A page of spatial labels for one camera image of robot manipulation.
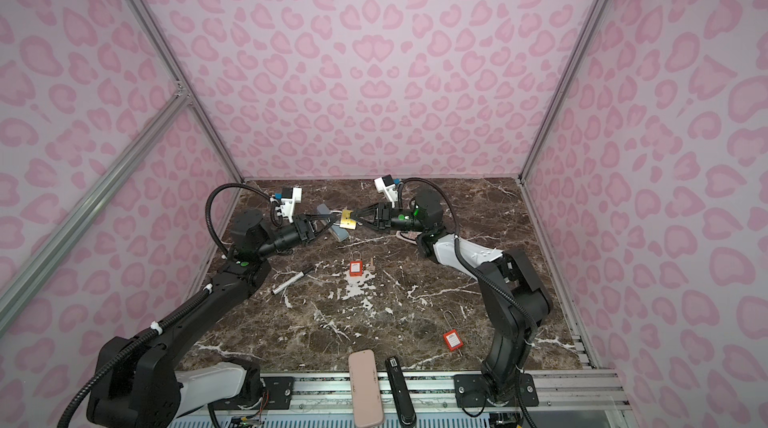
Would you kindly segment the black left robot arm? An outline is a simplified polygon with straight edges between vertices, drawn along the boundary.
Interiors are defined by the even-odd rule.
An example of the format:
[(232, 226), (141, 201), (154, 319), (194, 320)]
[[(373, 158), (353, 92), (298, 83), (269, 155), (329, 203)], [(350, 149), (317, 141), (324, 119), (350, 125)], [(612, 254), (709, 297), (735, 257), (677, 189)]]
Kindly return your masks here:
[(229, 359), (187, 372), (177, 366), (204, 334), (260, 289), (271, 271), (270, 257), (309, 245), (337, 219), (336, 214), (297, 215), (276, 229), (258, 210), (235, 216), (222, 269), (163, 319), (131, 338), (106, 343), (94, 375), (68, 403), (58, 426), (69, 426), (79, 408), (88, 421), (104, 427), (167, 427), (217, 402), (261, 403), (265, 388), (255, 362)]

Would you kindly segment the brass padlock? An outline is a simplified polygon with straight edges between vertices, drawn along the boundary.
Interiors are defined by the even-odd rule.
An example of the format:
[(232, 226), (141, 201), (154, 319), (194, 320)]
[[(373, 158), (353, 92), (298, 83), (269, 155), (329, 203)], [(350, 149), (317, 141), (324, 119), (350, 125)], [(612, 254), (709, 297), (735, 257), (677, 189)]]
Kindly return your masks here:
[(353, 219), (351, 210), (342, 210), (339, 220), (339, 227), (344, 230), (355, 230), (357, 221)]

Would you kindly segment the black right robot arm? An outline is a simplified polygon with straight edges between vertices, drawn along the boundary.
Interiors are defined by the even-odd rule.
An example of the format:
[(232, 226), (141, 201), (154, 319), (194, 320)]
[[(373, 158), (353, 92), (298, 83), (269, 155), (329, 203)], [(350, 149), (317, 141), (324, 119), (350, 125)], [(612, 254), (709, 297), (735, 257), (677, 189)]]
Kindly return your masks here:
[(491, 249), (464, 239), (453, 203), (435, 184), (417, 191), (409, 203), (401, 192), (397, 187), (396, 201), (353, 210), (349, 218), (375, 231), (416, 232), (424, 258), (474, 278), (494, 329), (481, 365), (487, 400), (525, 409), (525, 365), (553, 308), (541, 277), (522, 250)]

